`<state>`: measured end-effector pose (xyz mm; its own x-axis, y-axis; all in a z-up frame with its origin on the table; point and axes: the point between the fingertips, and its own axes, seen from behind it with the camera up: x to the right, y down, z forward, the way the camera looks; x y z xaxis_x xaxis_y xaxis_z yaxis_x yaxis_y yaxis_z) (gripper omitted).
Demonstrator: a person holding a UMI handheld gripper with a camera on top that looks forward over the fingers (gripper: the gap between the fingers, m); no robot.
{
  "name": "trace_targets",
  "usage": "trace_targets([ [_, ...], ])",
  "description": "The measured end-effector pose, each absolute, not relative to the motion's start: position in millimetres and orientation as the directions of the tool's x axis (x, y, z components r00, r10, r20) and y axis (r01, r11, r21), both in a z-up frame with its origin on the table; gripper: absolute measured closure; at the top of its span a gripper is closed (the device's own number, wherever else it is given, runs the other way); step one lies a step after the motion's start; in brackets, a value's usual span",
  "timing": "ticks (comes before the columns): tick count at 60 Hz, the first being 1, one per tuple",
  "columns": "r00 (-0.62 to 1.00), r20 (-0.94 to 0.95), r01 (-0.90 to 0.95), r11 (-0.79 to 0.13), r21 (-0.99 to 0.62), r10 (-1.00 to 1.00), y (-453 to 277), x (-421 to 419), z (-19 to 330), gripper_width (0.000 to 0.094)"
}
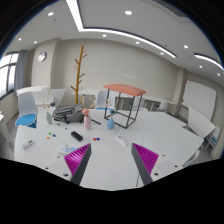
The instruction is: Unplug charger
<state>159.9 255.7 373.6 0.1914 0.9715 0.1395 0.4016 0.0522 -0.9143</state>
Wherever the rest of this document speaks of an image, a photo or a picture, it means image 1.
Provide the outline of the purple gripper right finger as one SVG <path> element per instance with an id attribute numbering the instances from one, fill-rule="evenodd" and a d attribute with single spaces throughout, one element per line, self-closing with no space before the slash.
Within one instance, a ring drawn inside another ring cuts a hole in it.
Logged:
<path id="1" fill-rule="evenodd" d="M 148 185 L 152 183 L 153 180 L 151 178 L 151 172 L 158 160 L 159 155 L 136 143 L 132 144 L 131 153 L 143 184 Z"/>

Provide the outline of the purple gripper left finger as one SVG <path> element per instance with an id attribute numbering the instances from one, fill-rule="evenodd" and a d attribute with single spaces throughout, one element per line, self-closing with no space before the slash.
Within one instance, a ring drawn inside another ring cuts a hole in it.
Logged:
<path id="1" fill-rule="evenodd" d="M 91 153 L 91 144 L 86 144 L 64 157 L 72 174 L 71 181 L 76 185 L 79 185 L 82 181 Z"/>

